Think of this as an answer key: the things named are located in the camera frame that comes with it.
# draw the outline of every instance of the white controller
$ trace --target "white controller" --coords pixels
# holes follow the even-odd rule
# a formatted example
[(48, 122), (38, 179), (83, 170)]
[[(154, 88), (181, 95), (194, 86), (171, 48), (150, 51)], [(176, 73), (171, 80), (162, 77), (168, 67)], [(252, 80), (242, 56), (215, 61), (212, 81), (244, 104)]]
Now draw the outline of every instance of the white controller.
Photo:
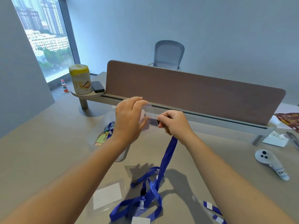
[(286, 170), (271, 151), (267, 149), (258, 150), (254, 156), (258, 162), (268, 164), (282, 180), (290, 180)]

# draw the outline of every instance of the window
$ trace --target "window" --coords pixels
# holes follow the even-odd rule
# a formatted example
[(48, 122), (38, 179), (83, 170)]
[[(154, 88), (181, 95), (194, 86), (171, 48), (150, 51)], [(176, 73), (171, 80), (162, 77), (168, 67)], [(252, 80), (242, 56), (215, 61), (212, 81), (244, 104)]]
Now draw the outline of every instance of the window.
[[(12, 1), (46, 81), (67, 74), (74, 58), (59, 0)], [(61, 39), (65, 46), (55, 45)]]

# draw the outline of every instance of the wall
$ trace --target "wall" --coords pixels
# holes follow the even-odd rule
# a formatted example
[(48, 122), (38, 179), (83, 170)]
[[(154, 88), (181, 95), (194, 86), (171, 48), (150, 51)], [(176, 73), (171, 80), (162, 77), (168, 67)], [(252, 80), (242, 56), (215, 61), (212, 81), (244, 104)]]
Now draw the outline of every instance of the wall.
[(54, 103), (11, 0), (0, 5), (0, 137)]
[(285, 89), (299, 103), (299, 0), (67, 0), (82, 64), (148, 64), (154, 46), (185, 46), (185, 72)]

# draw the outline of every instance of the yellow and white container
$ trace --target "yellow and white container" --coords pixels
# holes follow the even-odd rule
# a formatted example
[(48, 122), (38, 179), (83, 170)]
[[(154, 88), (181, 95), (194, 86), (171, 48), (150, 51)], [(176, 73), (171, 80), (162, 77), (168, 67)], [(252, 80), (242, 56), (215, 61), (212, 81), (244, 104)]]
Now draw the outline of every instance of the yellow and white container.
[(87, 65), (75, 64), (69, 67), (73, 81), (74, 90), (77, 94), (88, 94), (92, 92), (92, 83)]

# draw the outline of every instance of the brown partition panel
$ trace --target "brown partition panel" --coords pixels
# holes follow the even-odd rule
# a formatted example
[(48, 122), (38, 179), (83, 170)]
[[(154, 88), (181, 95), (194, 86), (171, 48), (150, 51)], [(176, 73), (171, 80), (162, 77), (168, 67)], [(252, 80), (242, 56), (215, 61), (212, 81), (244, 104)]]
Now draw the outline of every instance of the brown partition panel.
[(106, 93), (122, 97), (142, 96), (152, 103), (266, 125), (286, 91), (146, 65), (109, 61)]

